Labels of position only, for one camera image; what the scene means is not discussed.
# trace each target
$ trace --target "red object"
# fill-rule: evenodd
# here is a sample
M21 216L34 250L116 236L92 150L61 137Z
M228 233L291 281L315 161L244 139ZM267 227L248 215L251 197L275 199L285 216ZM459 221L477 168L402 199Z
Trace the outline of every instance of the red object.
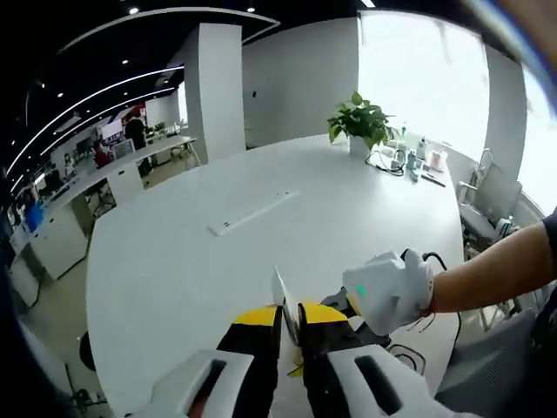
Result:
M105 165L108 165L112 162L111 156L101 150L101 147L98 146L97 150L95 151L95 162L97 163L97 167L101 168Z

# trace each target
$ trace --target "yellow and black device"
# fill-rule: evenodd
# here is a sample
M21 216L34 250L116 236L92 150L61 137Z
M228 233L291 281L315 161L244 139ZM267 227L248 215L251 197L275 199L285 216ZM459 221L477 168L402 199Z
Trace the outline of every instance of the yellow and black device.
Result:
M217 346L218 350L251 354L252 364L242 383L234 418L266 418L277 387L282 307L268 306L241 314Z
M333 307L312 302L299 304L299 342L304 357L304 386L319 417L349 417L339 377L329 362L332 351L361 347L346 315Z

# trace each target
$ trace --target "white pillar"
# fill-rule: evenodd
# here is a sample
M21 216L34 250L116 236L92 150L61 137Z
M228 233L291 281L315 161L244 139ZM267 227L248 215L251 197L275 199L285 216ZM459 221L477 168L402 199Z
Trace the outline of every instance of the white pillar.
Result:
M245 151L242 28L200 24L185 43L190 136L206 164Z
M486 45L489 118L486 148L510 178L519 177L526 138L527 99L522 67Z

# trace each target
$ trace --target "black sleeve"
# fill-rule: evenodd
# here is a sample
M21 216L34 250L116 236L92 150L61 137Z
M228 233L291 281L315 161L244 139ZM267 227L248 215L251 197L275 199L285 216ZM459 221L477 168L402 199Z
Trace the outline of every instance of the black sleeve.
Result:
M543 225L546 226L549 245L551 246L551 252L554 255L554 262L557 263L557 208L553 214L543 219Z

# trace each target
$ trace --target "yellow panel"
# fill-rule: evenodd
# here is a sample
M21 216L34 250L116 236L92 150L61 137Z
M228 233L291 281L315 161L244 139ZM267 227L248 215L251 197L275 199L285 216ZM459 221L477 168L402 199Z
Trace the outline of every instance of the yellow panel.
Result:
M332 307L326 307L314 302L304 302L302 305L304 306L305 319L308 324L322 324L325 322L348 320L343 313Z
M244 325L265 325L272 327L275 321L277 307L259 307L246 313L242 313L235 321L235 324Z

